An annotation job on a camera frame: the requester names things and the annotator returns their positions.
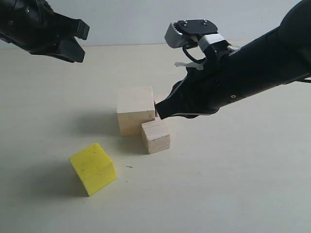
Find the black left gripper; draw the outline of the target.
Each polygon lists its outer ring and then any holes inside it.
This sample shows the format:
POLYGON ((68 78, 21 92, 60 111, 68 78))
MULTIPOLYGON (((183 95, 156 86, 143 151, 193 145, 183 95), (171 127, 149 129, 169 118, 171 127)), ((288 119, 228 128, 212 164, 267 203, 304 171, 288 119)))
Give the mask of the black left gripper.
POLYGON ((90 27, 81 19, 54 12, 45 0, 2 0, 0 39, 30 54, 82 63, 85 51, 75 38, 87 40, 90 27))

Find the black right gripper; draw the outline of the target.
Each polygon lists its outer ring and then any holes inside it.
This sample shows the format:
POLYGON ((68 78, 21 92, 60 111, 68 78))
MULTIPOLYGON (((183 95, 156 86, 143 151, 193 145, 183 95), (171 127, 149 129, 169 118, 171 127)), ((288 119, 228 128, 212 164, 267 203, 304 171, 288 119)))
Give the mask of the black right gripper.
POLYGON ((160 119, 169 117, 195 118, 212 115, 220 108, 243 99, 233 74, 239 66, 239 52, 217 55, 205 54, 202 70, 187 68, 186 77, 172 88, 170 96, 155 105, 160 119))

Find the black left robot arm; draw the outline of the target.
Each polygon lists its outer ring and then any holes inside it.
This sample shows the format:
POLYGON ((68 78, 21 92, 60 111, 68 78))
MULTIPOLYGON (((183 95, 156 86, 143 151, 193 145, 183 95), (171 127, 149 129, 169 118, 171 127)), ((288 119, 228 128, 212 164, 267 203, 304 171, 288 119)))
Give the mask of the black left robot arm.
POLYGON ((81 63, 90 27, 81 19, 56 13, 45 0, 2 0, 0 38, 31 55, 81 63))

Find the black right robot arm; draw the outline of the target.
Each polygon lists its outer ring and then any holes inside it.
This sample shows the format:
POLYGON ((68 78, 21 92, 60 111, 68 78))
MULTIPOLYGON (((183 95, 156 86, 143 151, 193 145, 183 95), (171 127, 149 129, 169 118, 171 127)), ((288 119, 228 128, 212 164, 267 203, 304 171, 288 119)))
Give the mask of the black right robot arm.
POLYGON ((302 0, 279 26, 241 48, 218 33, 209 20, 172 22, 165 34, 171 48, 185 54, 198 47, 204 58, 192 58, 185 78, 155 105, 161 119, 195 118, 282 84, 308 83, 311 77, 311 3, 302 0))

